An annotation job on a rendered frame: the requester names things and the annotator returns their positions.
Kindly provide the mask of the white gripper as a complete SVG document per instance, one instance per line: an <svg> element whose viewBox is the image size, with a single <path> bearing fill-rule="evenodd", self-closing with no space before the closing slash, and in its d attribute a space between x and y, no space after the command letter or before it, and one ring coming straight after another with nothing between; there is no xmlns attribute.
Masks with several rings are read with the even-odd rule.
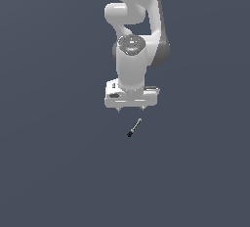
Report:
<svg viewBox="0 0 250 227"><path fill-rule="evenodd" d="M145 86L139 90L123 90L118 85L118 79L112 79L106 83L104 105L107 108L115 108L119 113L125 107L137 107L144 111L148 106L157 104L157 96L160 88Z"/></svg>

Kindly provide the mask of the small black-handled screwdriver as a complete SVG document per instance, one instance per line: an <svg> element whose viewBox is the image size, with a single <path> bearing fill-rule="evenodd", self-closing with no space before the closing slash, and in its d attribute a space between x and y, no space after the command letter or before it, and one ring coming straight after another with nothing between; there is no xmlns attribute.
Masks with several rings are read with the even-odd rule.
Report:
<svg viewBox="0 0 250 227"><path fill-rule="evenodd" d="M137 122L134 124L134 126L131 128L131 130L127 133L128 137L131 137L133 135L133 133L135 132L136 128L138 127L138 125L142 122L141 118L138 118Z"/></svg>

